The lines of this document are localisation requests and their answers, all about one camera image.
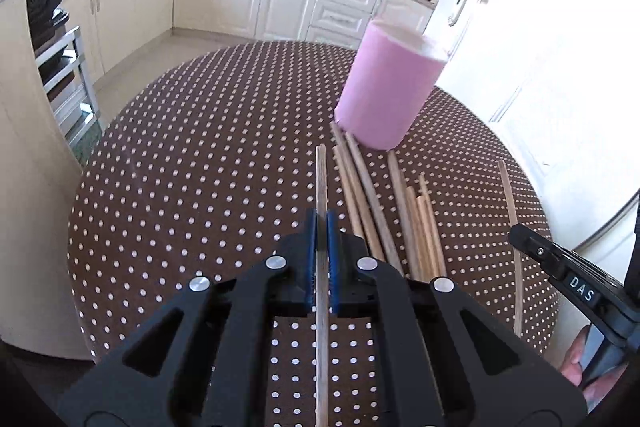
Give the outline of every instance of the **pink cup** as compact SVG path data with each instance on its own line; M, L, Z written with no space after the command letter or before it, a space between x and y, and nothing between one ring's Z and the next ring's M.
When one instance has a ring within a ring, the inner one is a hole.
M397 147L446 63L446 53L420 33L369 23L335 108L336 123L367 147Z

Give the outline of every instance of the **chopstick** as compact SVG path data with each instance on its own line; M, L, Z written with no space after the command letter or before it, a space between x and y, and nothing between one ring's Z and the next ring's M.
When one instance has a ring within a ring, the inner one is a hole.
M404 176L398 165L398 158L394 151L389 151L386 155L387 164L389 165L389 174L391 175L391 184L394 188L396 197L396 207L400 216L400 228L404 237L404 253L409 263L409 272L411 277L417 281L428 282L424 279L420 258L418 257L418 248L414 234L414 224L409 210L410 202L406 197L406 185L404 184Z
M344 166L344 160L340 155L340 149L338 146L334 147L334 157L338 166L340 181L342 182L342 193L344 194L344 201L347 204L347 214L349 214L349 221L351 221L351 230L353 230L353 235L364 238L360 214L358 213L358 204L356 203L355 196L351 190L349 175L347 174L347 169Z
M511 182L509 181L509 173L507 172L507 164L504 160L498 160L498 170L500 178L502 178L502 188L504 189L504 197L507 201L507 212L509 213L509 225L512 227L518 222L518 213L516 211L516 203L513 199L513 191L511 190ZM516 280L515 291L515 312L513 315L513 332L518 336L522 336L522 322L524 315L524 289L522 280L522 257L521 253L513 248L513 266L514 277Z
M316 147L316 425L329 425L329 254L326 238L326 149Z
M440 243L440 235L438 234L438 224L436 223L436 217L431 206L431 197L427 188L427 181L424 179L424 174L420 174L420 193L422 194L422 204L426 211L426 230L431 238L431 245L433 247L430 259L431 266L434 269L434 277L446 277L447 267L444 261L444 254L442 253L442 244ZM420 198L418 198L418 207L420 206Z
M394 243L394 238L391 236L391 231L389 230L389 225L386 222L385 215L382 213L382 209L380 208L378 196L376 195L376 188L373 186L373 182L371 181L371 176L369 175L369 171L367 170L367 165L366 163L364 163L364 158L360 153L358 144L354 137L351 136L351 133L345 133L345 136L349 145L349 150L351 151L351 156L353 157L353 160L356 164L356 169L358 171L358 174L360 175L360 181L362 182L362 186L364 187L364 193L367 196L367 200L369 200L369 207L371 209L371 213L373 214L373 220L380 234L382 246L385 251L386 261L396 270L398 270L404 277L404 270L402 269L402 264L400 263L400 258L398 257L398 251L396 251L396 244Z
M373 219L369 210L369 203L367 203L367 198L362 191L362 185L360 185L360 179L358 178L356 168L353 165L353 160L351 159L347 143L342 136L342 131L335 122L332 122L330 125L332 134L334 134L335 137L335 142L337 143L338 155L340 156L342 165L347 171L347 178L349 179L350 187L352 188L353 195L355 196L358 213L360 214L367 244L369 245L369 251L372 257L379 261L385 261L385 254L382 251L378 232L373 224Z
M411 224L414 230L416 253L418 265L420 266L420 280L423 282L430 282L433 277L431 276L431 269L427 257L429 245L422 226L422 220L420 219L418 200L415 197L415 190L413 187L406 188L406 201L409 209L409 215L411 217Z

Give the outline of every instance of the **metal screw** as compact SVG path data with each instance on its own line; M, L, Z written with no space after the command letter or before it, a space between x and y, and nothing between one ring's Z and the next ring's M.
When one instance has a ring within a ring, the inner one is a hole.
M439 277L433 283L433 287L441 293L449 293L450 291L453 291L453 288L455 288L456 286L453 284L453 281L451 279L447 279L446 277Z
M360 257L357 264L361 270L375 270L378 267L378 261L373 257Z
M287 266L287 260L281 255L272 255L264 263L267 265L267 268L271 268L272 270Z
M189 281L189 288L194 292L202 292L211 286L211 281L206 277L194 277Z

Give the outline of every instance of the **floor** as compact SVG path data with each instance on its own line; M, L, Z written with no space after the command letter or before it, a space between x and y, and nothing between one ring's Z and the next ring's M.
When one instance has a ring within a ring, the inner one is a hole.
M127 65L120 74L108 74L94 86L101 123L106 127L133 97L165 71L205 53L246 42L249 39L220 34L174 34L151 49L136 52L130 67Z

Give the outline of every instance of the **brown polka dot tablecloth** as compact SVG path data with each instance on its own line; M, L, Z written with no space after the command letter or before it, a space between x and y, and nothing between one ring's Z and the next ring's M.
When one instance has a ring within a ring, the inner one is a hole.
M96 147L71 211L68 269L92 355L99 360L196 275L237 277L271 255L315 206L316 146L355 53L308 42L254 42L195 58L149 85ZM361 148L404 259L386 154ZM396 149L409 183L425 172L449 276L513 327L514 266L497 161L508 167L518 218L549 237L531 185L497 137L435 89ZM350 231L328 159L330 208ZM523 259L523 341L541 353L557 296ZM315 424L314 318L276 318L268 426ZM331 425L376 425L367 319L332 317Z

